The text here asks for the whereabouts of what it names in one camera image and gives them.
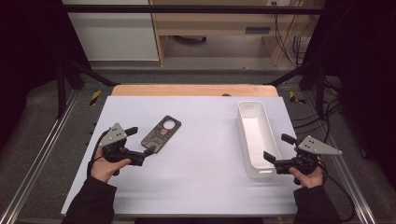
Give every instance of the black cable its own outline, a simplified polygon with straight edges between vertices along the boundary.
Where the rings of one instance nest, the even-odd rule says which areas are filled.
[[[340,183],[338,183],[332,176],[329,175],[329,172],[327,171],[326,163],[324,163],[324,161],[319,161],[318,167],[320,167],[320,169],[323,172],[323,185],[325,184],[326,180],[329,178],[341,191],[345,193],[351,205],[351,214],[349,215],[348,218],[342,219],[341,222],[351,221],[355,217],[355,204],[353,203],[352,197],[350,197],[350,195],[347,193],[344,187],[341,186]]]
[[[95,148],[94,148],[93,153],[92,153],[92,156],[91,156],[91,160],[88,162],[88,166],[87,166],[87,176],[90,176],[90,175],[91,175],[91,170],[92,170],[92,167],[93,167],[93,163],[97,160],[97,159],[95,159],[95,155],[96,155],[97,148],[99,147],[100,141],[101,141],[102,138],[108,133],[108,131],[110,131],[110,129],[108,129],[107,131],[103,132],[103,133],[100,135],[98,141],[96,142]]]
[[[341,191],[343,191],[346,195],[346,197],[349,200],[350,206],[351,206],[351,212],[348,218],[342,219],[341,222],[349,222],[355,217],[355,204],[353,203],[352,197],[348,194],[347,190],[341,186],[334,178],[332,178],[330,175],[328,175],[329,179],[336,185],[338,188],[340,188]]]
[[[326,135],[324,136],[323,143],[326,143],[326,142],[327,142],[327,138],[329,137],[329,133],[330,133],[329,107],[330,107],[330,105],[331,105],[332,103],[334,103],[334,102],[336,102],[336,101],[338,101],[338,99],[334,99],[334,100],[332,100],[331,102],[329,102],[329,104],[327,105],[327,108],[326,108],[327,131],[326,131]]]
[[[332,107],[331,109],[329,109],[329,106],[330,106],[333,102],[335,102],[335,101],[337,101],[337,100],[338,100],[338,99],[335,99],[335,100],[331,101],[331,102],[328,104],[328,107],[327,107],[327,110],[326,110],[326,114],[325,114],[326,116],[330,116],[331,114],[333,114],[333,113],[336,111],[337,106],[339,106],[340,104],[335,105],[335,106]],[[316,122],[316,121],[318,121],[318,120],[320,120],[320,118],[313,119],[313,120],[307,122],[306,124],[302,124],[302,125],[300,125],[300,126],[293,127],[293,129],[299,129],[299,128],[306,127],[306,126],[308,126],[308,125],[310,125],[310,124],[312,124],[312,123],[314,123],[314,122]]]

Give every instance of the gray floor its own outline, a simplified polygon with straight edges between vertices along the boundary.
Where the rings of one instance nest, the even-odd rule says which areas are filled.
[[[259,38],[210,37],[207,43],[186,43],[177,39],[170,41],[169,44],[173,48],[167,51],[163,68],[155,64],[141,66],[142,63],[139,66],[134,65],[133,69],[101,65],[102,67],[97,67],[98,72],[121,83],[262,84],[285,74],[293,67],[285,59],[281,67],[272,67],[268,53],[257,50],[265,49]],[[78,92],[76,105],[40,171],[40,176],[26,198],[18,215],[19,221],[50,223],[49,220],[53,220],[53,223],[59,223],[62,218],[60,211],[65,194],[73,182],[85,153],[86,143],[91,139],[90,132],[94,130],[94,123],[100,116],[106,96],[111,93],[111,88],[89,77],[83,77],[87,85],[83,91]],[[314,113],[308,104],[290,101],[290,91],[295,92],[297,99],[304,99],[311,94],[311,92],[300,92],[294,85],[297,81],[298,78],[295,78],[277,88],[279,95],[285,99],[290,119],[306,118]],[[96,90],[102,90],[102,94],[96,105],[89,105],[92,94]],[[30,92],[20,123],[1,151],[0,211],[2,212],[17,192],[55,122],[56,93],[55,82],[50,82]],[[326,92],[325,99],[328,102],[334,98],[333,94]],[[299,125],[305,122],[307,120],[294,121],[293,124]],[[298,134],[300,138],[311,134],[317,139],[322,139],[323,135],[320,130],[304,133],[317,126],[315,123],[296,132],[302,133]],[[343,114],[335,113],[331,116],[331,135],[337,147],[344,151],[347,165],[373,211],[377,223],[396,223],[396,193],[376,162],[361,157],[361,146]],[[339,180],[332,159],[325,158],[324,160],[331,174]],[[346,217],[349,207],[343,193],[331,181],[326,184],[326,188],[340,215]],[[292,222],[292,216],[282,218],[284,223]],[[125,218],[118,217],[117,220],[125,220]],[[278,217],[266,217],[264,220],[265,223],[279,223]],[[352,223],[360,223],[360,221],[355,217]]]

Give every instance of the hand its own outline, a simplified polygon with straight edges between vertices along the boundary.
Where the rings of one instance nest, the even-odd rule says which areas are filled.
[[[92,166],[91,176],[107,183],[116,171],[128,165],[130,162],[130,159],[124,159],[118,162],[109,162],[103,158],[103,149],[99,147],[95,153],[95,162]]]
[[[299,170],[294,167],[289,168],[289,172],[294,175],[298,180],[300,180],[301,186],[307,187],[309,189],[320,186],[323,184],[323,173],[320,167],[317,168],[312,172],[310,175],[304,175]]]

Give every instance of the metal rail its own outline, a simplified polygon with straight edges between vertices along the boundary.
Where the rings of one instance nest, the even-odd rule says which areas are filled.
[[[323,15],[337,13],[337,8],[324,7],[244,7],[181,5],[43,5],[44,9],[72,13],[216,13],[216,14],[295,14]]]
[[[304,91],[304,96],[311,107],[312,111],[316,111],[315,106],[314,106],[314,96],[313,93],[308,93]],[[323,125],[321,128],[323,136],[327,132],[327,126]],[[337,148],[337,145],[334,142],[334,139],[332,138],[332,135],[329,134],[328,138],[329,145],[332,147]],[[356,214],[358,215],[359,219],[361,220],[362,224],[375,224],[375,217],[364,199],[363,194],[361,193],[361,189],[359,188],[358,184],[356,183],[355,178],[353,177],[352,173],[350,172],[347,163],[345,162],[344,158],[342,156],[332,156],[332,161],[334,162],[334,166],[337,169],[338,174],[340,175],[341,181],[343,182],[343,185],[346,189],[346,191],[349,193],[349,195],[352,197],[353,203],[355,204],[356,208]]]
[[[44,142],[37,156],[35,157],[35,161],[30,167],[27,175],[23,179],[20,187],[18,188],[5,212],[3,212],[2,216],[0,217],[1,224],[12,224],[17,219],[18,214],[20,213],[24,203],[26,202],[27,197],[29,196],[30,191],[32,190],[35,182],[37,181],[38,176],[40,175],[41,170],[43,169],[44,164],[46,163],[46,160],[50,152],[52,151],[52,148],[55,145],[56,140],[58,139],[77,98],[78,91],[72,91],[68,99],[64,115],[59,119],[56,119],[51,131],[49,132],[49,135],[47,136],[46,141]]]

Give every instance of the cable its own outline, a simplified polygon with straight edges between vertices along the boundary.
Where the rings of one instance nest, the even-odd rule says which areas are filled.
[[[338,183],[332,176],[329,175],[329,172],[326,167],[326,163],[324,161],[319,160],[318,161],[318,167],[322,170],[323,173],[323,185],[326,183],[326,180],[329,178],[341,191],[343,191],[346,195],[346,197],[349,200],[349,203],[351,205],[351,213],[348,218],[342,219],[341,222],[349,222],[355,217],[355,204],[353,203],[352,197],[348,194],[348,192],[344,189],[343,186],[341,186],[340,183]]]
[[[343,191],[346,195],[346,197],[349,200],[350,206],[351,206],[351,212],[348,218],[342,219],[341,222],[349,222],[355,217],[355,204],[353,203],[352,197],[348,194],[347,190],[344,189],[341,184],[339,184],[333,177],[328,175],[328,178],[336,185],[338,188],[340,188],[341,191]]]
[[[326,110],[326,114],[325,114],[327,117],[329,117],[331,114],[333,114],[333,113],[337,110],[337,106],[340,105],[340,104],[337,104],[337,105],[335,105],[334,107],[329,108],[329,106],[330,106],[332,103],[334,103],[335,101],[338,101],[338,99],[334,99],[333,101],[331,101],[331,102],[328,104],[327,110]],[[318,121],[318,120],[320,120],[320,118],[313,119],[313,120],[307,122],[306,124],[302,124],[302,125],[293,127],[293,129],[299,129],[299,128],[306,127],[306,126],[308,126],[309,124],[312,124],[312,123],[314,123],[314,122],[316,122],[316,121]]]
[[[336,101],[338,101],[338,99],[334,99],[334,100],[332,100],[331,102],[329,102],[329,104],[327,105],[327,108],[326,108],[327,131],[326,131],[326,135],[324,136],[323,143],[326,143],[326,142],[327,142],[327,138],[329,137],[329,133],[330,133],[329,107],[330,107],[330,105],[331,105],[332,103],[334,103],[334,102],[336,102]]]

